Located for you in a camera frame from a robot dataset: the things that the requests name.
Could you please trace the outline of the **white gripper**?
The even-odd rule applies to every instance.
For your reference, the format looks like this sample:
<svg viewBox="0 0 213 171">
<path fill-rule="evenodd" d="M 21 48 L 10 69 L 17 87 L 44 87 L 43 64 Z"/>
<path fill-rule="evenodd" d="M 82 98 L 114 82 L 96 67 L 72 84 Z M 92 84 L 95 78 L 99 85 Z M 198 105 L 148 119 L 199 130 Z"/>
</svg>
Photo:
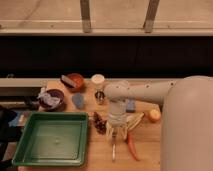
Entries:
<svg viewBox="0 0 213 171">
<path fill-rule="evenodd" d="M 110 141 L 112 139 L 113 132 L 125 140 L 127 138 L 127 116 L 125 114 L 108 114 L 106 123 L 106 139 Z"/>
</svg>

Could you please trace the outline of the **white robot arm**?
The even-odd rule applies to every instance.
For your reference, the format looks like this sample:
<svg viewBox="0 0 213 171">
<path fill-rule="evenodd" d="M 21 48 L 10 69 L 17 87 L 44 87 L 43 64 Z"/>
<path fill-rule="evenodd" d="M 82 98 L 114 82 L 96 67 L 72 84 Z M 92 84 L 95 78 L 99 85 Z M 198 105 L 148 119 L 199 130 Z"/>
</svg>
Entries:
<svg viewBox="0 0 213 171">
<path fill-rule="evenodd" d="M 162 106 L 160 171 L 213 171 L 213 77 L 108 84 L 108 122 L 123 125 L 126 99 Z"/>
</svg>

